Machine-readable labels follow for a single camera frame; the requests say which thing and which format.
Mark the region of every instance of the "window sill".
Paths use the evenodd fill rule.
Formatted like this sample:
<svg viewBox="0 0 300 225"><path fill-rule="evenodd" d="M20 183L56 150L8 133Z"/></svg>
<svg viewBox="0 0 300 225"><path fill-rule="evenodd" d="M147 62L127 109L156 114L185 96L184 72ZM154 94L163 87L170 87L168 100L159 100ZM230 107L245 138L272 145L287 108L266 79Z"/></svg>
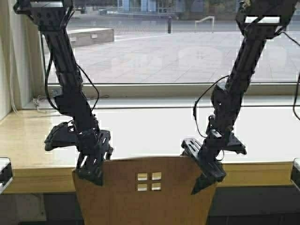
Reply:
<svg viewBox="0 0 300 225"><path fill-rule="evenodd" d="M101 98L96 109L132 109L132 108L191 108L196 98L193 97L147 97L147 98ZM290 106L293 105L293 96L249 96L245 97L243 107L263 106ZM198 107L212 107L210 97L203 97ZM35 109L33 101L30 101L23 109ZM40 102L39 109L51 109L47 100Z"/></svg>

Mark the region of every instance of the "tree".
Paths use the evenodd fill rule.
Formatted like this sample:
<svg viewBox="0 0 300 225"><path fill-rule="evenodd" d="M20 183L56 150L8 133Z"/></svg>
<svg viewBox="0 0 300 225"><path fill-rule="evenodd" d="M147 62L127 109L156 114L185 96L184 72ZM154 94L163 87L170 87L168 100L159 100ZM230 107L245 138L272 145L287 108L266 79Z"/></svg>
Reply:
<svg viewBox="0 0 300 225"><path fill-rule="evenodd" d="M184 19L189 19L190 18L190 14L191 14L191 10L192 10L192 5L194 3L195 0L185 0L185 11L183 13L183 18ZM203 0L204 3L208 4L208 9L209 9L209 13L215 13L215 7L224 2L225 0Z"/></svg>
<svg viewBox="0 0 300 225"><path fill-rule="evenodd" d="M209 3L209 13L216 12L216 6L220 3L224 2L224 0L208 0Z"/></svg>

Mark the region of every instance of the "window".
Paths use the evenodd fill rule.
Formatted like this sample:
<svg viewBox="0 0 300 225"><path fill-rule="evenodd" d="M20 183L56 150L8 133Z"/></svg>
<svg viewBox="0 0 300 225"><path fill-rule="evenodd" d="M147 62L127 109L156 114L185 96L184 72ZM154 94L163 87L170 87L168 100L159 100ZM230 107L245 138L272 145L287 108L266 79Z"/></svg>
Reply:
<svg viewBox="0 0 300 225"><path fill-rule="evenodd" d="M87 3L86 12L76 11L67 30L78 64L102 94L198 95L230 74L243 40L235 22L238 0L96 2ZM288 27L295 39L300 38L298 14L296 10ZM214 32L211 20L195 24L207 15L215 17ZM172 34L167 33L169 16ZM44 50L47 63L45 41ZM283 35L268 41L248 93L292 94L288 87L296 82L299 56L300 50ZM49 83L53 88L58 84L54 67Z"/></svg>

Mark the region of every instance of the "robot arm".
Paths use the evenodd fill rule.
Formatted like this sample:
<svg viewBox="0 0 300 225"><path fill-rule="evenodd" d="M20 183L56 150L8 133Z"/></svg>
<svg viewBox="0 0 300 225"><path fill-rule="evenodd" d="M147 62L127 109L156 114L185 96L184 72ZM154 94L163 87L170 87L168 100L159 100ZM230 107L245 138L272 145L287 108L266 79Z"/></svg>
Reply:
<svg viewBox="0 0 300 225"><path fill-rule="evenodd" d="M60 90L54 96L56 109L73 118L72 126L64 122L52 129L45 140L45 150L76 146L80 152L76 168L79 177L102 185L101 165L105 154L109 158L113 149L109 145L109 131L100 130L82 92L80 67L75 61L66 31L73 11L72 0L18 0L14 11L27 15L45 36L51 54L50 62L54 62L60 83Z"/></svg>
<svg viewBox="0 0 300 225"><path fill-rule="evenodd" d="M214 114L209 117L203 144L185 139L183 154L191 156L202 170L193 194L221 182L226 176L216 156L222 150L246 154L245 146L234 136L233 126L240 112L255 67L267 39L273 39L289 24L297 0L246 0L240 3L236 21L244 36L232 72L226 82L218 83L211 95Z"/></svg>

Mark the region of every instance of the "paved plaza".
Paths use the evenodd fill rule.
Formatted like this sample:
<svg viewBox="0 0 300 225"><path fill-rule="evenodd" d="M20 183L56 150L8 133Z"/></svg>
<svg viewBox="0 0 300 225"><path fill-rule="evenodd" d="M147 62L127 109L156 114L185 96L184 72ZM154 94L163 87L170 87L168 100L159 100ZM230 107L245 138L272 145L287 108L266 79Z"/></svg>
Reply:
<svg viewBox="0 0 300 225"><path fill-rule="evenodd" d="M74 53L95 83L203 83L230 73L242 40L239 32L131 33ZM281 35L267 42L253 82L295 82L299 70L300 48ZM49 82L58 82L54 69Z"/></svg>

